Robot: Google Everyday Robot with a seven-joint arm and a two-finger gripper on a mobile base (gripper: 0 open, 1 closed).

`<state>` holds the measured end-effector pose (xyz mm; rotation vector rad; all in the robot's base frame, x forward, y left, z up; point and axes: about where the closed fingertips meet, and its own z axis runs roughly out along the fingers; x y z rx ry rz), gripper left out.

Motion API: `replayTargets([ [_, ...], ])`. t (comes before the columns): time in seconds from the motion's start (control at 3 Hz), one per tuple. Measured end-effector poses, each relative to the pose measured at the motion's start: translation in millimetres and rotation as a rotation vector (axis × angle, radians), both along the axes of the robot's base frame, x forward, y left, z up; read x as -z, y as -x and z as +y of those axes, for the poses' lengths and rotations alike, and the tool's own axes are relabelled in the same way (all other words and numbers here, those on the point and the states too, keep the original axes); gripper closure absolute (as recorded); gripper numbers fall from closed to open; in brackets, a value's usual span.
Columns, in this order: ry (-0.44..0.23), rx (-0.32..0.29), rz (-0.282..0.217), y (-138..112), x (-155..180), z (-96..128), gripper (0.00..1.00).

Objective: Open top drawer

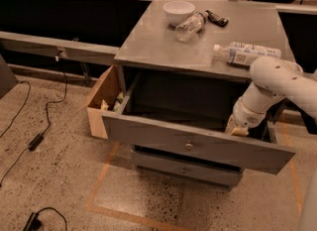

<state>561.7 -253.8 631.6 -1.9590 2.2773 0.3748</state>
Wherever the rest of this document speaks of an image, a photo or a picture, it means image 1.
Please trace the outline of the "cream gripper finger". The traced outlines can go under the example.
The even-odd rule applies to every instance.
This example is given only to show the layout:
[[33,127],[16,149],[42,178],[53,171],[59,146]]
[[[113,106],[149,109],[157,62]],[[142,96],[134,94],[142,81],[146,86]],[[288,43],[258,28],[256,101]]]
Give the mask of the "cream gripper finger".
[[227,122],[227,125],[226,125],[225,133],[231,134],[234,129],[235,129],[235,121],[234,121],[233,116],[230,116],[229,120]]
[[231,131],[231,135],[247,137],[249,135],[249,130],[247,127],[234,127]]

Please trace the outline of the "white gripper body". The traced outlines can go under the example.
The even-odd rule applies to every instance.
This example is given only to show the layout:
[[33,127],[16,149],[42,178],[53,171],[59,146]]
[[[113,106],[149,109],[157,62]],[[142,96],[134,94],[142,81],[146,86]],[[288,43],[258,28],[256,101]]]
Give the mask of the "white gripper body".
[[257,113],[250,110],[239,98],[233,108],[234,124],[241,128],[256,128],[265,117],[264,113]]

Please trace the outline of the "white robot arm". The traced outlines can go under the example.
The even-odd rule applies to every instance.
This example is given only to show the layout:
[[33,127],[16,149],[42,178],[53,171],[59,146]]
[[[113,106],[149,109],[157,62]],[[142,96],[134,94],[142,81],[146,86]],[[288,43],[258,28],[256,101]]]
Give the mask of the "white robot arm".
[[285,98],[317,120],[315,73],[305,77],[298,63],[275,57],[257,58],[249,72],[252,82],[236,101],[226,134],[247,136],[251,128],[259,126],[267,110]]

